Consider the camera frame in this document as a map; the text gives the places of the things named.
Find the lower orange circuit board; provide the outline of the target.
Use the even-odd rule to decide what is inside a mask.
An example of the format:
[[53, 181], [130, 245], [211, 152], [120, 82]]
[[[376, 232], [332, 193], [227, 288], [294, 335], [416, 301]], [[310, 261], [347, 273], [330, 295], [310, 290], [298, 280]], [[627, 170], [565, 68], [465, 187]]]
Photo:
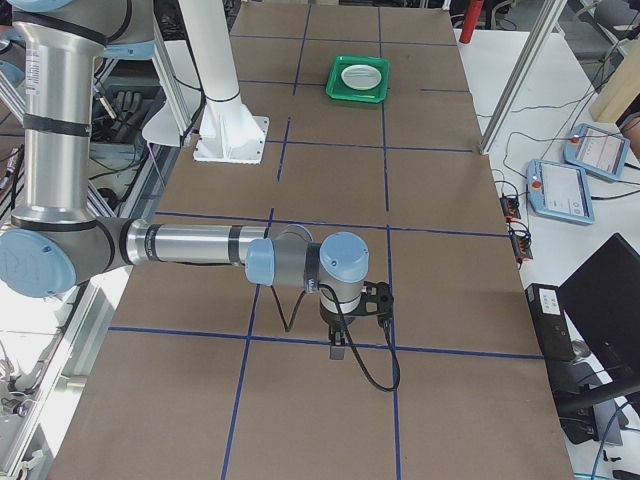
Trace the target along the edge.
[[511, 230], [509, 232], [509, 238], [514, 252], [514, 257], [518, 263], [533, 259], [531, 251], [531, 235], [528, 231]]

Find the red cylinder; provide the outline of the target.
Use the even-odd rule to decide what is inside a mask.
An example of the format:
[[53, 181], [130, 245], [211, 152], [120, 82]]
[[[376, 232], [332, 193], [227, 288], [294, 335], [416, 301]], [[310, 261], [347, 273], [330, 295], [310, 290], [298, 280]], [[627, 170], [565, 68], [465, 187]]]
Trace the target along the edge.
[[462, 25], [459, 41], [462, 44], [469, 44], [480, 18], [484, 0], [470, 0]]

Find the aluminium frame post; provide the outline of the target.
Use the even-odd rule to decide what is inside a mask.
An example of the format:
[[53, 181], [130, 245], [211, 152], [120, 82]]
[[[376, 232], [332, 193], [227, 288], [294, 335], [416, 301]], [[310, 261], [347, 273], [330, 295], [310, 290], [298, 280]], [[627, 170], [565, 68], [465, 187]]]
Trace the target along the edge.
[[488, 154], [505, 126], [527, 76], [542, 52], [567, 0], [546, 0], [524, 43], [479, 144], [479, 152]]

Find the white round plate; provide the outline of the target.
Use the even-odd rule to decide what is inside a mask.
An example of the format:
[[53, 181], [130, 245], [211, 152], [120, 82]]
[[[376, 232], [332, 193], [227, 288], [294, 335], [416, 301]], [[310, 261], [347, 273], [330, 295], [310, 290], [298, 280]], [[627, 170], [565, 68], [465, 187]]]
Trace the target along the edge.
[[344, 68], [340, 74], [343, 83], [352, 90], [366, 91], [376, 88], [382, 81], [380, 71], [371, 65], [355, 64]]

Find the black laptop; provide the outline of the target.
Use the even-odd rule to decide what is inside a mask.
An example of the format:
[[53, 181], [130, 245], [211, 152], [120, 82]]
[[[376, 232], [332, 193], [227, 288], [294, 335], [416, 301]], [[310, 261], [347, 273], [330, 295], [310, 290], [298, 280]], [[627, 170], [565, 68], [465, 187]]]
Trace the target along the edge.
[[639, 372], [639, 253], [613, 234], [559, 288], [566, 314], [614, 380]]

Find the near blue teach pendant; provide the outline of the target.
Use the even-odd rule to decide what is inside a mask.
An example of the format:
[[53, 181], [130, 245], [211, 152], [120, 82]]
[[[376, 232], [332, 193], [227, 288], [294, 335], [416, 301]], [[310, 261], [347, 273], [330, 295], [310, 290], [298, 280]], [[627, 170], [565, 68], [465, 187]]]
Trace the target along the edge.
[[528, 201], [540, 216], [591, 225], [595, 222], [586, 171], [532, 159], [526, 170]]

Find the far blue teach pendant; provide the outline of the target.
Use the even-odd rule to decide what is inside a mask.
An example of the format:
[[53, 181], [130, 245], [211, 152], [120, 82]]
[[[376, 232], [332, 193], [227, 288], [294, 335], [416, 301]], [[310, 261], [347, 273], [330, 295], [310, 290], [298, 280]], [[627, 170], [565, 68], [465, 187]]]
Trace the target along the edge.
[[564, 146], [564, 160], [589, 174], [614, 182], [621, 178], [630, 141], [619, 133], [579, 124]]

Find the wooden board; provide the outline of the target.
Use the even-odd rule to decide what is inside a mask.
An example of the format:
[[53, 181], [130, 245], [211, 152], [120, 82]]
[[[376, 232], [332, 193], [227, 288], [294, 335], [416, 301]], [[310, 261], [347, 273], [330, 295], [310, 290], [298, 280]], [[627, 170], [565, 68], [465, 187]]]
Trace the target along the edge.
[[615, 123], [639, 95], [639, 40], [589, 108], [593, 120]]

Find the black computer box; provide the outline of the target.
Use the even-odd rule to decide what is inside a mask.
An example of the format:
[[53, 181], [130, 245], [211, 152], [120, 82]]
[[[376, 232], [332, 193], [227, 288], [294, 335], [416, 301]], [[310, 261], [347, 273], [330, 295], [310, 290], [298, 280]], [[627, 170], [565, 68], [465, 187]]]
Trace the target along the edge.
[[572, 362], [575, 353], [558, 288], [531, 283], [525, 289], [540, 350], [547, 360]]

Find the orange circuit board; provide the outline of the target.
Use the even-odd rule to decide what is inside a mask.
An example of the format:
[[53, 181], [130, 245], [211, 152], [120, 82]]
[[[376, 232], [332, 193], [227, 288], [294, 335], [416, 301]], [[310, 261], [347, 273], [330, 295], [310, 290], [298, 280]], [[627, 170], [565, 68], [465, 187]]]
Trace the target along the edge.
[[533, 259], [531, 251], [531, 235], [528, 231], [511, 230], [509, 232], [509, 238], [514, 252], [514, 257], [518, 263]]
[[506, 221], [520, 220], [520, 202], [518, 196], [502, 195], [499, 198], [500, 206]]

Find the upper orange circuit board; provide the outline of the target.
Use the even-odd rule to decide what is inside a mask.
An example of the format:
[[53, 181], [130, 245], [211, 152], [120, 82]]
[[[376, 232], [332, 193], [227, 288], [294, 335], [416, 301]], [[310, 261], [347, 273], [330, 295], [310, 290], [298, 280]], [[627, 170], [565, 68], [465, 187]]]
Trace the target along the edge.
[[506, 221], [520, 220], [520, 202], [518, 196], [502, 195], [499, 198], [500, 206]]

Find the blue teach pendant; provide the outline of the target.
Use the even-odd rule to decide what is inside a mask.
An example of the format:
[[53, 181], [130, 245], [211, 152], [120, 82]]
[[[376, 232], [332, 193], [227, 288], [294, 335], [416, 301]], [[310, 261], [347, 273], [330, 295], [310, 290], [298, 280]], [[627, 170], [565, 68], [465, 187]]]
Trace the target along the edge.
[[614, 182], [621, 178], [630, 141], [619, 133], [579, 124], [564, 146], [564, 160], [589, 174]]
[[532, 159], [526, 170], [528, 201], [540, 216], [591, 225], [595, 222], [586, 171]]

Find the green plastic tray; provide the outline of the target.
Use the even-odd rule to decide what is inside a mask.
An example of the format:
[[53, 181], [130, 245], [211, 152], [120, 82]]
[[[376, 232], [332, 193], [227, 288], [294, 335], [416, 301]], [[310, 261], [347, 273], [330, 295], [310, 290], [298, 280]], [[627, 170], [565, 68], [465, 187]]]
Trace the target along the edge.
[[387, 59], [338, 55], [325, 93], [334, 100], [378, 104], [387, 97], [390, 64]]

